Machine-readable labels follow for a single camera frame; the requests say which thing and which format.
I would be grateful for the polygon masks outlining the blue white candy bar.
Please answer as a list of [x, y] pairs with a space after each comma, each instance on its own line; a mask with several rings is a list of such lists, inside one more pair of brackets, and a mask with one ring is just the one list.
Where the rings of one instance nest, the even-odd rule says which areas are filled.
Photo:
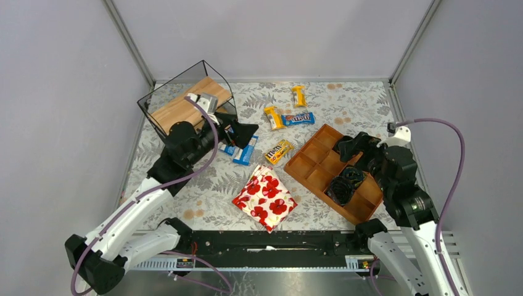
[[225, 153], [228, 156], [235, 157], [236, 154], [239, 152], [239, 148], [236, 146], [230, 146], [224, 143], [220, 143], [218, 146], [219, 151]]
[[258, 136], [253, 135], [250, 139], [249, 143], [246, 145], [245, 148], [239, 149], [233, 157], [233, 163], [239, 164], [239, 165], [250, 165], [250, 159], [254, 152], [255, 145], [258, 141]]

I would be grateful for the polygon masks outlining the yellow m&m candy bag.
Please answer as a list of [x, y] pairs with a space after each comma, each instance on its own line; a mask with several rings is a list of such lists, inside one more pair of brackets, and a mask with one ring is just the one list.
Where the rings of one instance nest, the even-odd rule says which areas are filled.
[[283, 139], [265, 154], [265, 158], [270, 162], [270, 164], [276, 165], [283, 158], [283, 156], [285, 156], [294, 148], [295, 147], [291, 142]]

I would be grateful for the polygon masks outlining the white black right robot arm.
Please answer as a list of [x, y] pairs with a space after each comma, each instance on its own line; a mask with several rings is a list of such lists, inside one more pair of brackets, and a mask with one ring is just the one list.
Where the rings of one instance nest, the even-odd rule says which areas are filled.
[[407, 239], [414, 264], [400, 250], [379, 219], [356, 226], [362, 244], [384, 265], [408, 295], [467, 295], [442, 233], [431, 197], [416, 183], [417, 163], [407, 148], [411, 131], [396, 128], [381, 140], [365, 132], [343, 136], [334, 145], [341, 161], [358, 157], [355, 168], [366, 171], [383, 193], [383, 203]]

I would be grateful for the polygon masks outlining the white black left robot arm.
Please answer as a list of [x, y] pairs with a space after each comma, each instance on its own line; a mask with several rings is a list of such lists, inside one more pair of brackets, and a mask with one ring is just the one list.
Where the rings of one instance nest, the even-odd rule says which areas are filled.
[[[138, 239], [132, 235], [145, 218], [210, 166], [221, 142], [245, 148], [259, 129], [257, 124], [238, 122], [231, 114], [217, 112], [215, 117], [217, 120], [213, 121], [211, 115], [204, 115], [200, 131], [188, 121], [173, 124], [161, 156], [134, 194], [97, 228], [85, 236], [73, 234], [66, 240], [65, 249], [73, 268], [73, 295], [90, 291], [104, 295], [120, 283], [129, 269], [178, 245], [181, 232], [170, 223]], [[211, 158], [194, 170], [194, 165], [208, 152]]]

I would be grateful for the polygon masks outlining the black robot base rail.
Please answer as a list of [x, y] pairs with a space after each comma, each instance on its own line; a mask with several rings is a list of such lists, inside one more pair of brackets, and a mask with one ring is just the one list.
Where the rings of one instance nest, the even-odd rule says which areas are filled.
[[374, 255], [351, 231], [191, 231], [173, 251], [194, 255], [216, 268], [345, 268]]

